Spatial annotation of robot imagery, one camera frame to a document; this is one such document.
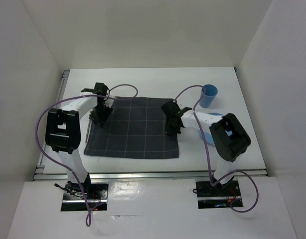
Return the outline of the silver fork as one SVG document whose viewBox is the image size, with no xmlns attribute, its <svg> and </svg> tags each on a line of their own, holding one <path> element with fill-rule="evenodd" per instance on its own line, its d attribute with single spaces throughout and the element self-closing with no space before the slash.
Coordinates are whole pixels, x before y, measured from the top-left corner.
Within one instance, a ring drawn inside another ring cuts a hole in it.
<svg viewBox="0 0 306 239">
<path fill-rule="evenodd" d="M 88 118 L 88 125 L 87 125 L 87 129 L 86 129 L 86 137 L 85 137 L 85 144 L 87 144 L 87 142 L 88 142 L 91 125 L 92 125 L 92 121 Z"/>
</svg>

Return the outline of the blue plastic plate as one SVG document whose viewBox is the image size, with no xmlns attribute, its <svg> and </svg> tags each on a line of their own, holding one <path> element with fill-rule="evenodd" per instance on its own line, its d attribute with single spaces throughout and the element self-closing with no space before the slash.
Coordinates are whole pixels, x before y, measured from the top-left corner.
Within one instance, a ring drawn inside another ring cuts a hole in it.
<svg viewBox="0 0 306 239">
<path fill-rule="evenodd" d="M 209 114 L 213 115 L 213 116 L 223 116 L 223 114 L 220 114 L 220 113 L 209 113 Z M 207 144 L 209 144 L 211 146 L 215 146 L 215 143 L 214 143 L 214 140 L 213 140 L 213 137 L 212 137 L 210 131 L 203 131 L 203 132 L 200 131 L 199 135 L 200 135 L 201 140 L 203 140 L 203 136 L 202 135 L 204 135 Z"/>
</svg>

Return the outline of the dark grey checked cloth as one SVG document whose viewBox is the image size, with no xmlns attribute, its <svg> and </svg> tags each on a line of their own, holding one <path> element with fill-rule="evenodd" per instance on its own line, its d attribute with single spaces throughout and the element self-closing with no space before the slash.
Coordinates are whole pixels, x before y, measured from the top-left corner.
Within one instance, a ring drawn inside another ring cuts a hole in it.
<svg viewBox="0 0 306 239">
<path fill-rule="evenodd" d="M 92 124 L 84 155 L 130 159 L 179 157 L 177 136 L 165 134 L 168 98 L 120 99 L 103 126 Z"/>
</svg>

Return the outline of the blue plastic cup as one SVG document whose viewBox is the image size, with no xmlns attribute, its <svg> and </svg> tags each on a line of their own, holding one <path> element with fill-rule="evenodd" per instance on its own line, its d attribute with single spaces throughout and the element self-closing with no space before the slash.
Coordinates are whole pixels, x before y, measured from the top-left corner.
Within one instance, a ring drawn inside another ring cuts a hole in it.
<svg viewBox="0 0 306 239">
<path fill-rule="evenodd" d="M 204 85 L 201 90 L 200 94 L 201 100 L 199 102 L 199 105 L 202 108 L 208 108 L 215 99 L 215 97 L 217 96 L 217 94 L 218 94 L 218 89 L 215 85 L 212 84 Z"/>
</svg>

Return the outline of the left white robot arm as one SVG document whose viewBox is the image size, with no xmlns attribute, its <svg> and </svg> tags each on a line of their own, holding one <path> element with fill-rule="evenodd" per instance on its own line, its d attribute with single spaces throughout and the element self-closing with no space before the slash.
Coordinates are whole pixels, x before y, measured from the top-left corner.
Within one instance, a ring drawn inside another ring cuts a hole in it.
<svg viewBox="0 0 306 239">
<path fill-rule="evenodd" d="M 79 98 L 61 108 L 51 108 L 47 114 L 45 142 L 66 166 L 68 183 L 64 190 L 81 199 L 91 196 L 92 184 L 79 153 L 80 119 L 89 113 L 95 125 L 103 126 L 113 110 L 105 103 L 108 96 L 109 88 L 96 83 L 92 89 L 84 88 Z"/>
</svg>

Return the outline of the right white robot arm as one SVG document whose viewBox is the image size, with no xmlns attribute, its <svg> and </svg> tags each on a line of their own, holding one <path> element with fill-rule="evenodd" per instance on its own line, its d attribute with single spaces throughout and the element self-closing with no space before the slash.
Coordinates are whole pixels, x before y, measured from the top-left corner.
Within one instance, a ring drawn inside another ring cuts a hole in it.
<svg viewBox="0 0 306 239">
<path fill-rule="evenodd" d="M 180 134 L 181 129 L 185 127 L 200 131 L 206 150 L 211 190 L 216 195 L 223 195 L 237 171 L 234 162 L 251 144 L 251 139 L 239 120 L 232 113 L 215 116 L 189 107 L 181 109 L 172 100 L 163 104 L 161 109 L 166 116 L 165 133 L 167 135 Z M 205 137 L 207 129 L 220 156 L 214 173 L 211 173 L 210 155 Z"/>
</svg>

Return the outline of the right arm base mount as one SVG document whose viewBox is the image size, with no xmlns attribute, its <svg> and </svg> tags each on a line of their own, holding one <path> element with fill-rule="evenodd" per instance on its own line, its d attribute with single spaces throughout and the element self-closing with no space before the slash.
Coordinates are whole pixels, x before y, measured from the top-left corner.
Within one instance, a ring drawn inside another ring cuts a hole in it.
<svg viewBox="0 0 306 239">
<path fill-rule="evenodd" d="M 209 181 L 196 181 L 192 192 L 197 196 L 199 209 L 229 208 L 230 204 L 237 208 L 243 207 L 237 180 L 231 180 L 226 185 L 217 184 L 214 187 Z"/>
</svg>

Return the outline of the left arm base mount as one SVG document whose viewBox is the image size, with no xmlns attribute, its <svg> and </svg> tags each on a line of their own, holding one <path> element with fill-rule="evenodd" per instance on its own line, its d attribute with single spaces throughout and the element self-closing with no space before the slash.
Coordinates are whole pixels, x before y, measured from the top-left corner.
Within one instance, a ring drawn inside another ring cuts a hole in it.
<svg viewBox="0 0 306 239">
<path fill-rule="evenodd" d="M 64 187 L 55 183 L 54 186 L 63 193 L 61 211 L 78 212 L 87 211 L 83 193 L 79 187 L 74 188 L 69 182 Z M 90 185 L 89 192 L 84 193 L 92 211 L 106 211 L 108 206 L 108 183 L 94 183 Z"/>
</svg>

